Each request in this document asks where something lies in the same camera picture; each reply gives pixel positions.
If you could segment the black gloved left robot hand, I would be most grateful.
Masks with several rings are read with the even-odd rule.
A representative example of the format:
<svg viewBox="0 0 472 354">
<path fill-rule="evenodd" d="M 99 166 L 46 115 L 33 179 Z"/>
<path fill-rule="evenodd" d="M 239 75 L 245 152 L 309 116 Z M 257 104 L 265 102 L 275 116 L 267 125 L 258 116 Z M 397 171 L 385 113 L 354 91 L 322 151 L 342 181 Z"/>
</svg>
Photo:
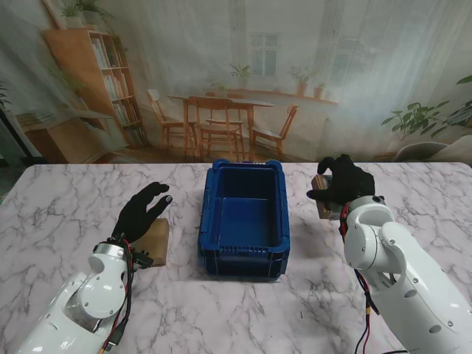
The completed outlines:
<svg viewBox="0 0 472 354">
<path fill-rule="evenodd" d="M 153 182 L 135 194 L 120 212 L 111 239 L 133 243 L 142 237 L 171 204 L 172 196 L 166 195 L 169 189 L 167 184 Z"/>
</svg>

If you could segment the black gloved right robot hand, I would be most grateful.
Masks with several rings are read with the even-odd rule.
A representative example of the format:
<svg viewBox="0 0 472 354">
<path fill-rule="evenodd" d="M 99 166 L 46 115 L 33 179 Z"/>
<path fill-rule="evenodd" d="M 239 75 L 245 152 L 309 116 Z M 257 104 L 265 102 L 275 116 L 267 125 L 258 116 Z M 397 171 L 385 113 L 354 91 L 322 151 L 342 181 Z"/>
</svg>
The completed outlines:
<svg viewBox="0 0 472 354">
<path fill-rule="evenodd" d="M 324 190 L 307 191 L 309 199 L 343 207 L 357 198 L 375 195 L 374 177 L 354 165 L 349 155 L 341 154 L 337 158 L 323 158 L 318 163 L 317 173 L 322 175 L 326 170 L 332 172 L 330 186 Z"/>
</svg>

